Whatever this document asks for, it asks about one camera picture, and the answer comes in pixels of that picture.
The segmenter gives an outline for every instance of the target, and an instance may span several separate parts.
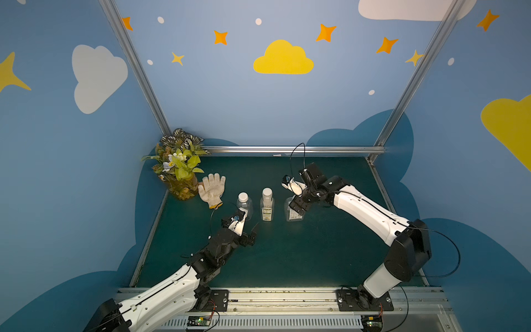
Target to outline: plastic bottle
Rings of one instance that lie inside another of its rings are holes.
[[[260,199],[260,210],[262,211],[262,220],[270,222],[273,220],[273,207],[275,200],[273,199],[273,191],[271,188],[264,188],[262,190],[262,198]]]
[[[245,221],[251,220],[251,217],[253,216],[253,201],[249,198],[247,193],[239,193],[236,206],[238,208],[244,208],[247,210],[247,217],[245,218]]]
[[[286,199],[286,202],[284,203],[284,212],[286,214],[286,221],[288,222],[296,222],[304,218],[304,216],[301,216],[300,214],[297,213],[297,211],[289,207],[289,204],[292,202],[294,198],[295,196],[288,197]]]

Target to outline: green table surface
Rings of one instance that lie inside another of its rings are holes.
[[[302,161],[293,158],[294,174],[302,168]],[[306,164],[311,162],[327,177],[341,176],[385,206],[364,158],[307,157]],[[227,177],[224,202],[236,203],[240,192],[249,194],[254,214],[245,222],[245,232],[260,223],[255,245],[237,248],[210,283],[212,287],[357,286],[382,264],[389,250],[368,227],[336,207],[314,204],[302,221],[287,222],[284,202],[293,194],[280,182],[290,173],[287,157],[204,157],[199,167],[205,174],[217,172]],[[275,199],[271,222],[262,221],[260,215],[260,198],[266,187],[273,190]],[[221,218],[234,211],[234,205],[224,203],[214,212],[214,234],[221,228]],[[211,213],[199,196],[184,202],[168,196],[136,286],[152,287],[187,262],[181,255],[189,256],[204,247]],[[419,277],[403,284],[423,286]]]

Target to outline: white robotic arm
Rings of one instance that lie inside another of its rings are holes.
[[[206,310],[211,298],[208,282],[219,274],[234,249],[254,244],[256,226],[251,235],[243,233],[246,217],[247,210],[241,208],[223,218],[221,230],[192,255],[188,263],[154,287],[119,305],[112,299],[104,302],[83,332],[151,332],[177,314],[192,309]]]
[[[314,163],[301,170],[299,175],[304,183],[296,182],[288,175],[282,179],[282,185],[297,194],[289,205],[292,209],[302,215],[312,203],[326,201],[358,219],[390,246],[384,263],[357,289],[359,309],[374,309],[379,298],[389,289],[411,280],[413,273],[430,259],[430,240],[421,220],[410,222],[393,214],[342,178],[326,178]]]

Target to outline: bottle label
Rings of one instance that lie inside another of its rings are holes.
[[[292,208],[289,208],[289,220],[302,219],[302,216]]]
[[[272,208],[262,208],[262,220],[264,220],[265,222],[270,222],[272,213]]]

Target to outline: painted cloud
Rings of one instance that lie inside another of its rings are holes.
[[[361,16],[371,20],[442,21],[452,0],[359,0]],[[476,0],[465,0],[458,15],[462,19]]]
[[[105,47],[77,45],[72,67],[78,85],[74,99],[85,114],[96,111],[127,79],[127,64]]]

